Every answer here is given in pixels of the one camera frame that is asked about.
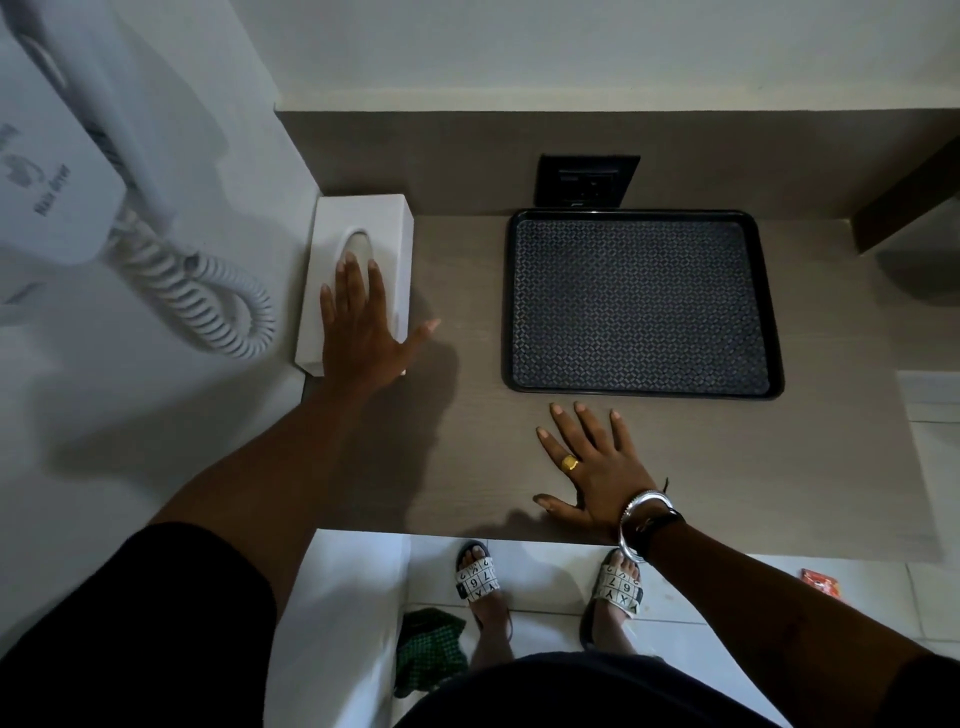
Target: silver bangle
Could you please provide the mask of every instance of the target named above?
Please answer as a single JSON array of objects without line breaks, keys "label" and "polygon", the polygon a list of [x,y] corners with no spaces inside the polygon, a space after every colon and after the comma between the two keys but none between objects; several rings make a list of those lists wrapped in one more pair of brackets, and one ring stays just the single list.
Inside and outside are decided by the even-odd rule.
[{"label": "silver bangle", "polygon": [[645,560],[636,552],[635,549],[627,546],[627,537],[623,533],[623,524],[627,522],[627,519],[634,514],[634,511],[640,505],[648,500],[662,500],[666,504],[667,508],[676,512],[676,509],[673,507],[673,503],[671,502],[670,498],[665,496],[660,491],[644,491],[640,495],[634,496],[633,499],[627,503],[627,507],[623,509],[623,515],[620,516],[620,551],[635,564],[643,564],[645,563]]}]

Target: black wristband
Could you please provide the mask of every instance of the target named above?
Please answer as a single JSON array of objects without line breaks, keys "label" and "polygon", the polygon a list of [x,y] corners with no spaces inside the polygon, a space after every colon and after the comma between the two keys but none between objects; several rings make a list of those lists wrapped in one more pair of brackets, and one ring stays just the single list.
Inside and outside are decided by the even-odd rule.
[{"label": "black wristband", "polygon": [[686,523],[686,519],[672,508],[667,513],[661,513],[659,516],[647,519],[643,525],[638,528],[633,537],[629,540],[630,548],[636,551],[640,557],[646,561],[647,551],[650,550],[650,540],[657,531],[670,523],[681,521]]}]

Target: forearm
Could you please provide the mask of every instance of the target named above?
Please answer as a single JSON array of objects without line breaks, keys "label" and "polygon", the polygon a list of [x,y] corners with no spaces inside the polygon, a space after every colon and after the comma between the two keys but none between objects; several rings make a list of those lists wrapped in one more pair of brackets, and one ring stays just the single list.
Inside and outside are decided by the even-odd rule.
[{"label": "forearm", "polygon": [[900,668],[926,653],[685,523],[656,533],[648,560],[793,725],[871,724]]},{"label": "forearm", "polygon": [[193,478],[151,523],[194,523],[230,543],[270,582],[279,615],[364,400],[321,383],[270,429]]}]

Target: sleeve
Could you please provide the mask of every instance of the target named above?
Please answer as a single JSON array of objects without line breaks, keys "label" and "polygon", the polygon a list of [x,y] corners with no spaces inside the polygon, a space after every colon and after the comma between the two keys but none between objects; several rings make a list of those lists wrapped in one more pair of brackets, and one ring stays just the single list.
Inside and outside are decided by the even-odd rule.
[{"label": "sleeve", "polygon": [[275,626],[269,583],[230,544],[151,525],[0,661],[0,705],[12,724],[260,724]]},{"label": "sleeve", "polygon": [[887,691],[876,725],[942,725],[956,711],[953,690],[960,687],[960,663],[924,655],[905,665]]}]

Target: toe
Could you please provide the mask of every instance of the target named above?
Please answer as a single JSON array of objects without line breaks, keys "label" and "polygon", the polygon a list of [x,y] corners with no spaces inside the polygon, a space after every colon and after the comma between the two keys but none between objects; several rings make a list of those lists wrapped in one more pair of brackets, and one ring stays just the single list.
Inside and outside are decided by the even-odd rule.
[{"label": "toe", "polygon": [[466,569],[473,561],[473,550],[467,549],[467,551],[464,552],[463,558],[460,559],[460,568]]}]

